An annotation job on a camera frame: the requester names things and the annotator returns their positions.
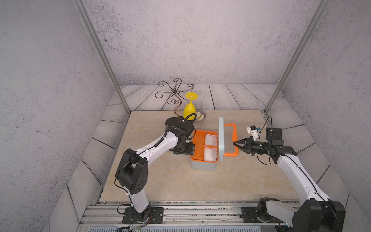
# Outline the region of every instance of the yellow wine glass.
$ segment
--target yellow wine glass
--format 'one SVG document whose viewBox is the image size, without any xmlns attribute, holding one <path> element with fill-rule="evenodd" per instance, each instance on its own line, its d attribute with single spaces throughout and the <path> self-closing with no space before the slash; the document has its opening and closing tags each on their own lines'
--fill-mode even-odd
<svg viewBox="0 0 371 232">
<path fill-rule="evenodd" d="M 192 100 L 196 100 L 198 98 L 197 94 L 196 93 L 193 93 L 193 92 L 188 92 L 185 94 L 186 98 L 190 101 L 184 108 L 184 111 L 183 111 L 183 118 L 186 118 L 188 115 L 190 114 L 194 114 L 196 113 L 196 108 L 194 107 L 194 105 L 192 104 Z M 188 120 L 193 120 L 194 119 L 194 115 L 189 117 Z"/>
</svg>

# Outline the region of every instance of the wrought iron decoration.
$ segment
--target wrought iron decoration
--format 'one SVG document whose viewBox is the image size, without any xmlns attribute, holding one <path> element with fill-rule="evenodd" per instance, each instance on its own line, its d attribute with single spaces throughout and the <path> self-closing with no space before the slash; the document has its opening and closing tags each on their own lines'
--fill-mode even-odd
<svg viewBox="0 0 371 232">
<path fill-rule="evenodd" d="M 182 105 L 182 99 L 181 99 L 181 98 L 183 98 L 183 97 L 182 97 L 181 95 L 179 95 L 179 93 L 181 93 L 181 92 L 187 92 L 187 91 L 189 91 L 189 90 L 192 90 L 192 89 L 194 88 L 194 85 L 193 85 L 193 84 L 188 84 L 187 87 L 190 87 L 190 89 L 180 91 L 180 90 L 179 90 L 179 87 L 180 87 L 180 85 L 182 84 L 182 80 L 181 80 L 180 78 L 175 78 L 173 81 L 175 82 L 175 86 L 174 86 L 174 88 L 172 88 L 172 87 L 171 87 L 171 86 L 170 86 L 166 81 L 160 81 L 160 82 L 158 83 L 158 86 L 162 87 L 162 86 L 164 86 L 165 83 L 166 83 L 166 84 L 170 87 L 171 90 L 170 90 L 169 92 L 158 91 L 157 93 L 155 93 L 155 97 L 156 97 L 156 98 L 162 98 L 163 95 L 160 94 L 160 93 L 171 93 L 170 97 L 168 97 L 168 98 L 166 99 L 166 102 L 167 102 L 168 104 L 170 104 L 170 105 L 179 104 L 178 106 L 176 106 L 176 107 L 174 108 L 174 114 L 175 114 L 176 116 L 178 116 L 178 123 L 180 123 L 180 118 L 179 118 L 179 115 L 178 115 L 177 113 L 180 113 L 180 112 L 181 112 L 181 109 L 179 109 L 179 107 Z M 169 99 L 170 99 L 172 96 L 174 96 L 174 95 L 175 95 L 175 97 L 176 97 L 177 99 L 172 99 L 172 100 L 169 102 Z"/>
</svg>

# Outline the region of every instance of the orange tray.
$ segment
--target orange tray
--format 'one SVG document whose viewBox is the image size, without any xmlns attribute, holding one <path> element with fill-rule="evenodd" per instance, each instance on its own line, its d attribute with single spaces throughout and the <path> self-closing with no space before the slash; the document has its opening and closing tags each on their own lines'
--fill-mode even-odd
<svg viewBox="0 0 371 232">
<path fill-rule="evenodd" d="M 195 145 L 195 149 L 194 149 L 194 155 L 191 156 L 191 159 L 193 161 L 197 161 L 197 162 L 216 163 L 219 160 L 218 146 L 206 145 L 206 147 L 208 147 L 208 148 L 216 148 L 217 154 L 216 154 L 216 161 L 205 161 L 204 160 L 206 134 L 215 135 L 216 136 L 216 144 L 219 144 L 218 143 L 218 139 L 219 139 L 218 138 L 218 133 L 213 132 L 213 131 L 197 130 L 196 135 L 192 139 L 192 142 Z"/>
</svg>

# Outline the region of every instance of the banana slice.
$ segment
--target banana slice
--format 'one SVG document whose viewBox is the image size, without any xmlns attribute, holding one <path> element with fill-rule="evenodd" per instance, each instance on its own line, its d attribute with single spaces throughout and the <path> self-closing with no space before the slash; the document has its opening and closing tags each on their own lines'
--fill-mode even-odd
<svg viewBox="0 0 371 232">
<path fill-rule="evenodd" d="M 197 120 L 202 120 L 204 118 L 205 118 L 205 116 L 202 114 L 199 118 L 197 118 Z"/>
<path fill-rule="evenodd" d="M 196 119 L 198 119 L 199 117 L 201 117 L 202 114 L 201 114 L 200 112 L 197 111 L 197 112 L 196 112 L 196 115 L 197 115 Z"/>
</svg>

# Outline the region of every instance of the metal frame pole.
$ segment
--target metal frame pole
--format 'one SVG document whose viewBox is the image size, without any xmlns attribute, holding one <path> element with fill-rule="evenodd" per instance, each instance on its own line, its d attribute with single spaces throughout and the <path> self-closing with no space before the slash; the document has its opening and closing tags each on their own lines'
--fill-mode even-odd
<svg viewBox="0 0 371 232">
<path fill-rule="evenodd" d="M 88 35 L 89 35 L 91 41 L 94 44 L 95 50 L 98 53 L 98 56 L 101 59 L 101 62 L 103 64 L 104 68 L 106 69 L 107 75 L 108 75 L 109 79 L 111 80 L 112 85 L 114 86 L 115 91 L 116 91 L 121 103 L 124 105 L 126 112 L 128 114 L 130 114 L 130 109 L 129 109 L 128 103 L 126 102 L 125 97 L 122 94 L 121 88 L 120 88 L 119 84 L 117 83 L 117 79 L 115 77 L 115 74 L 114 74 L 114 72 L 113 72 L 113 70 L 112 70 L 112 68 L 111 68 L 111 66 L 108 62 L 106 54 L 103 51 L 102 45 L 99 42 L 99 39 L 98 39 L 98 37 L 95 33 L 93 25 L 91 24 L 91 21 L 89 19 L 89 16 L 86 12 L 86 9 L 84 7 L 84 4 L 83 4 L 82 0 L 73 0 L 73 3 L 75 4 L 76 10 L 78 11 L 78 13 L 80 15 L 82 23 L 84 24 L 85 29 L 88 32 Z"/>
<path fill-rule="evenodd" d="M 296 63 L 298 62 L 301 54 L 303 53 L 305 46 L 309 42 L 309 39 L 311 38 L 313 32 L 315 31 L 319 21 L 321 20 L 322 16 L 326 12 L 326 9 L 328 7 L 328 4 L 330 3 L 330 0 L 321 0 L 319 3 L 312 20 L 310 21 L 308 27 L 306 28 L 303 36 L 300 39 L 300 42 L 298 46 L 296 47 L 296 50 L 294 54 L 291 57 L 291 60 L 289 64 L 287 65 L 285 71 L 283 72 L 281 79 L 279 80 L 272 97 L 270 98 L 267 107 L 265 108 L 264 112 L 268 113 L 270 109 L 272 108 L 276 98 L 278 97 L 279 93 L 281 92 L 283 86 L 286 84 L 287 79 L 289 79 L 289 76 L 294 69 Z"/>
</svg>

